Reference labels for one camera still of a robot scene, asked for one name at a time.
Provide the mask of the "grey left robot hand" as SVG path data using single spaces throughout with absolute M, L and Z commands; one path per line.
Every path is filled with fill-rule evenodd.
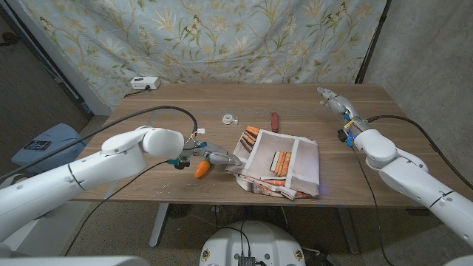
M 184 145 L 181 157 L 203 157 L 214 165 L 239 166 L 241 160 L 222 146 L 208 142 L 187 143 Z

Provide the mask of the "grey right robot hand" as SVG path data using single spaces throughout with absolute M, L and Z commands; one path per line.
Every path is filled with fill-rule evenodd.
M 318 87 L 317 92 L 324 98 L 320 104 L 337 114 L 344 130 L 347 130 L 350 134 L 358 135 L 370 129 L 367 120 L 361 116 L 348 99 L 322 87 Z

